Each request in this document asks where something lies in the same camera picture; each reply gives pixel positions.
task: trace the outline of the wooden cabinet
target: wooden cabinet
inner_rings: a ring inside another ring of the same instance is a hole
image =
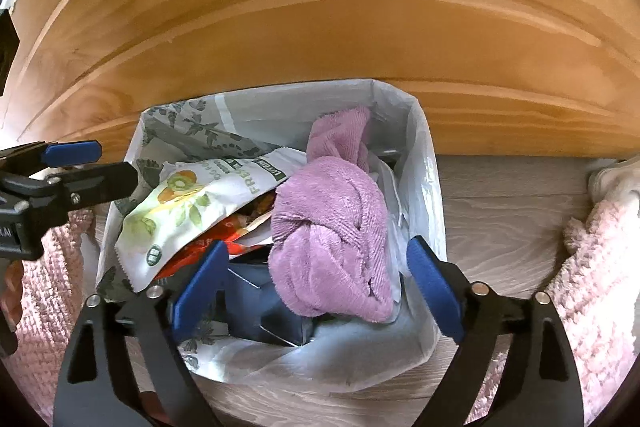
[[[241,87],[373,77],[414,94],[447,154],[640,149],[640,0],[18,0],[9,136],[100,139]]]

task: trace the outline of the purple cloth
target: purple cloth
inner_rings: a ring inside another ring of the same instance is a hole
[[[276,190],[269,270],[282,301],[298,315],[383,322],[393,311],[386,205],[366,172],[362,142],[369,115],[357,107],[316,121],[308,164]]]

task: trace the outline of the wooden floor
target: wooden floor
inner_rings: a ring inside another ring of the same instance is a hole
[[[578,158],[439,157],[449,260],[498,293],[529,296],[565,258],[562,227],[572,216],[589,214],[588,172],[601,165]],[[410,426],[454,350],[450,339],[442,339],[424,365],[353,394],[319,396],[196,379],[228,426]]]

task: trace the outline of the metal screw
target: metal screw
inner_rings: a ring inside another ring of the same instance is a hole
[[[536,301],[540,304],[549,304],[549,302],[551,302],[551,297],[544,292],[538,292],[536,293]]]
[[[164,288],[162,288],[162,286],[156,285],[151,286],[151,288],[146,291],[146,296],[150,299],[157,299],[162,295],[162,293],[164,293]]]
[[[489,295],[489,286],[487,286],[483,282],[474,282],[471,285],[471,291],[480,296]]]
[[[100,296],[94,293],[86,300],[86,305],[89,306],[89,308],[95,308],[98,304],[100,304],[100,301]]]
[[[16,212],[24,212],[27,208],[29,208],[29,201],[18,201],[14,204],[14,210]]]

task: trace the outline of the blue gripper pad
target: blue gripper pad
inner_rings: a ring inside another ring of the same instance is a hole
[[[437,263],[440,261],[431,248],[427,250],[423,247],[418,237],[409,241],[406,247],[406,261],[440,331],[459,344],[465,336],[462,308],[451,286],[438,269]]]
[[[97,162],[102,156],[102,146],[96,140],[84,142],[52,143],[40,156],[45,165],[67,167]]]
[[[216,293],[223,288],[229,253],[223,241],[214,241],[172,309],[172,333],[176,344],[190,339]]]

